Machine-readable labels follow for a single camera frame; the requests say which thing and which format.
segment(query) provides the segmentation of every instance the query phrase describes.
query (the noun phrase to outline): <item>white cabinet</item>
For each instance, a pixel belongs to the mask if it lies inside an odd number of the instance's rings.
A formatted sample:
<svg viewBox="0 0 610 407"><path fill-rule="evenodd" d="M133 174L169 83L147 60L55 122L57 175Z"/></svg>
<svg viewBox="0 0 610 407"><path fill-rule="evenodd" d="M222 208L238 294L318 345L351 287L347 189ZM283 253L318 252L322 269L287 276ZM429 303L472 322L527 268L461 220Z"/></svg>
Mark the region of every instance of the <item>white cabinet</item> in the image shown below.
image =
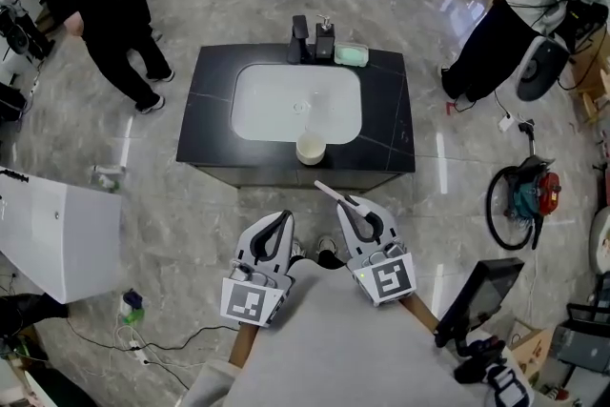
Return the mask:
<svg viewBox="0 0 610 407"><path fill-rule="evenodd" d="M0 195L0 252L38 287L61 303L116 287L119 195L6 175Z"/></svg>

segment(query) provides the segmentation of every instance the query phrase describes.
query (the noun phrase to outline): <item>black bag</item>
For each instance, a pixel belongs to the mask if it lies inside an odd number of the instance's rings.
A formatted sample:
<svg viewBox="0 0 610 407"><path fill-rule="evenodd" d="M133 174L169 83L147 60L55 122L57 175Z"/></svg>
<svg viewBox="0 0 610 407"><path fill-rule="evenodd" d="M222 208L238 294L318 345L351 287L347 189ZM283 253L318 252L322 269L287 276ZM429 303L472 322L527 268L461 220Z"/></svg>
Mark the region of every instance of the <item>black bag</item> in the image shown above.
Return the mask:
<svg viewBox="0 0 610 407"><path fill-rule="evenodd" d="M18 121L27 103L19 90L0 83L0 121Z"/></svg>

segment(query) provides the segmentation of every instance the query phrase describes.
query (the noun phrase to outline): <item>speaker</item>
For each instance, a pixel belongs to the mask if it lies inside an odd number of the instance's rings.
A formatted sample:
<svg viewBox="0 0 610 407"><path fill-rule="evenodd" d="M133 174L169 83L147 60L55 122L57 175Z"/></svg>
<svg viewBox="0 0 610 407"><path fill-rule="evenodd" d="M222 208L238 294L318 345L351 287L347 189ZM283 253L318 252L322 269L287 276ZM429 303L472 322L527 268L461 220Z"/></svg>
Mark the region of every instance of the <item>speaker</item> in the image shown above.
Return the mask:
<svg viewBox="0 0 610 407"><path fill-rule="evenodd" d="M7 43L9 47L17 54L25 54L28 52L30 41L26 33L21 29L20 26L13 26L7 35Z"/></svg>
<svg viewBox="0 0 610 407"><path fill-rule="evenodd" d="M518 68L517 97L532 102L545 95L559 79L569 57L569 51L557 40L536 37Z"/></svg>

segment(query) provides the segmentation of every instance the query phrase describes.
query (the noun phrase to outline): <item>marble floor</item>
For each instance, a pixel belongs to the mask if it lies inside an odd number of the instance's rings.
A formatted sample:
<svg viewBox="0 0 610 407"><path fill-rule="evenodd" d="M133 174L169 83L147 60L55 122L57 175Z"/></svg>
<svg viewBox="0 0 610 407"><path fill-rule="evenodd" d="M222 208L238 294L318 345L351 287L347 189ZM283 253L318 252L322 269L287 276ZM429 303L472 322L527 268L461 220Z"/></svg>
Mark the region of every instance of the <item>marble floor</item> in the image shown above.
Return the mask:
<svg viewBox="0 0 610 407"><path fill-rule="evenodd" d="M418 292L441 315L478 260L507 255L488 233L483 199L493 174L519 163L528 148L516 126L499 131L503 112L493 97L464 113L445 111L437 63L458 54L484 4L485 0L150 0L153 24L164 34L160 47L176 70L175 80L158 88L167 97L166 108L136 114L132 102L98 73L82 43L65 37L40 72L31 111L18 127L1 128L1 163L74 185L89 184L94 164L126 165L121 186L121 286L134 287L146 298L146 317L139 330L148 341L181 344L197 328L223 323L218 315L221 278L237 237L259 217L290 209L295 213L295 234L306 247L311 249L320 234L331 234L344 247L333 204L322 193L238 191L175 162L200 46L288 41L292 15L306 14L310 25L316 14L330 15L338 39L404 54L417 172L367 196L395 213L414 255ZM525 268L490 324L492 330L506 333L515 316L538 327L557 324L566 302L584 299L592 289L587 238L596 206L591 164L597 155L591 136L580 130L571 99L558 87L540 101L524 104L508 81L498 97L512 113L535 119L539 154L557 159L554 169L563 185L559 210L545 225L537 254L514 254L526 262ZM2 270L9 269L5 262ZM29 284L20 277L16 286L25 290ZM72 323L81 334L111 344L118 341L113 337L117 304L118 294L72 304ZM47 320L37 329L52 363L102 407L172 406L183 394L180 384L160 368L140 366L123 353L109 356L107 350L76 337L63 320ZM203 333L185 350L159 356L196 365L227 357L233 339L230 331ZM196 366L173 370L187 384L197 374Z"/></svg>

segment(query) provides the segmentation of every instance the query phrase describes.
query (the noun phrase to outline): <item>faucet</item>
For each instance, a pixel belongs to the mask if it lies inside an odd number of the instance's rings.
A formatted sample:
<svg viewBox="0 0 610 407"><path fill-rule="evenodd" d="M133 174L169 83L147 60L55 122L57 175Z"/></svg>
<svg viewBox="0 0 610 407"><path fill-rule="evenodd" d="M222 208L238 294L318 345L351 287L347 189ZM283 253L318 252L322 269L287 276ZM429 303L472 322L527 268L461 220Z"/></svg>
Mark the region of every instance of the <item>faucet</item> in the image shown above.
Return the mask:
<svg viewBox="0 0 610 407"><path fill-rule="evenodd" d="M312 54L307 48L307 18L304 15L293 15L293 35L288 46L288 63L300 65L312 62Z"/></svg>

